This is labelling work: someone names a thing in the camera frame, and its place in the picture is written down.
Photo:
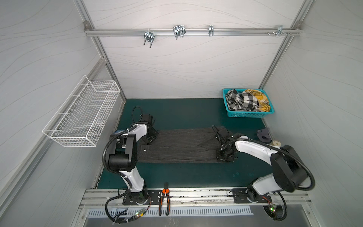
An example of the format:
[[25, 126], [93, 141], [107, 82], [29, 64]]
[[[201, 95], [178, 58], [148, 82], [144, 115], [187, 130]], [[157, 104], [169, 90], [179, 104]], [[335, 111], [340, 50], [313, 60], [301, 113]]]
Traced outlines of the grey pinstriped long sleeve shirt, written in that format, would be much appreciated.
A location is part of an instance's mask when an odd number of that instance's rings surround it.
[[212, 128], [195, 128], [159, 131], [151, 143], [140, 139], [137, 148], [140, 163], [217, 163], [220, 145]]

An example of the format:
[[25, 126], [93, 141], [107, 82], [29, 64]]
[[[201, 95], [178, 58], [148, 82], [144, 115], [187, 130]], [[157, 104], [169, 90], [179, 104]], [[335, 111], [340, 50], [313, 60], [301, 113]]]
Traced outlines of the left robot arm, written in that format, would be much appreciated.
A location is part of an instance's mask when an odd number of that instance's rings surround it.
[[153, 128], [153, 116], [143, 114], [140, 120], [126, 130], [117, 130], [111, 134], [106, 144], [102, 163], [104, 168], [122, 177], [128, 187], [130, 197], [146, 199], [147, 187], [139, 174], [137, 142], [142, 140], [146, 145], [157, 138], [158, 132]]

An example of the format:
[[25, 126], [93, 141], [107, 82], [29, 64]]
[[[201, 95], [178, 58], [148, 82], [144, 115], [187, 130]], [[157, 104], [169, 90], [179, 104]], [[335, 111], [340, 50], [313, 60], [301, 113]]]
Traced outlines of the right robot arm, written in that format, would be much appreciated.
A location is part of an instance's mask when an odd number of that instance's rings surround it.
[[231, 135], [222, 127], [212, 126], [212, 129], [220, 146], [216, 152], [218, 160], [233, 162], [236, 153], [239, 152], [258, 158], [271, 166], [271, 174], [260, 177], [247, 186], [245, 193], [252, 202], [269, 193], [311, 191], [315, 188], [316, 181], [312, 172], [293, 147], [268, 145], [240, 133]]

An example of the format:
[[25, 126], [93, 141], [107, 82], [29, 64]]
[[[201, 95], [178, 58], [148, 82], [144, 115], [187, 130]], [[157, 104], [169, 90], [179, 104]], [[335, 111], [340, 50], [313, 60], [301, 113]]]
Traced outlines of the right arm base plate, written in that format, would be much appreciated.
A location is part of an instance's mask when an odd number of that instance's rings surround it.
[[252, 188], [234, 188], [228, 193], [237, 204], [245, 203], [269, 203], [272, 202], [270, 194], [260, 195]]

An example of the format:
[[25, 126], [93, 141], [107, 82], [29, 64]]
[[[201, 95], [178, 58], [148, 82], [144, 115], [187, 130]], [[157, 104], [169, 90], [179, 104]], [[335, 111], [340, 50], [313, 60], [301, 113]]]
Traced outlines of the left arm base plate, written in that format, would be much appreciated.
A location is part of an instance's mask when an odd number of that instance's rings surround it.
[[161, 190], [148, 190], [147, 195], [140, 193], [128, 193], [123, 198], [124, 206], [158, 205], [160, 203]]

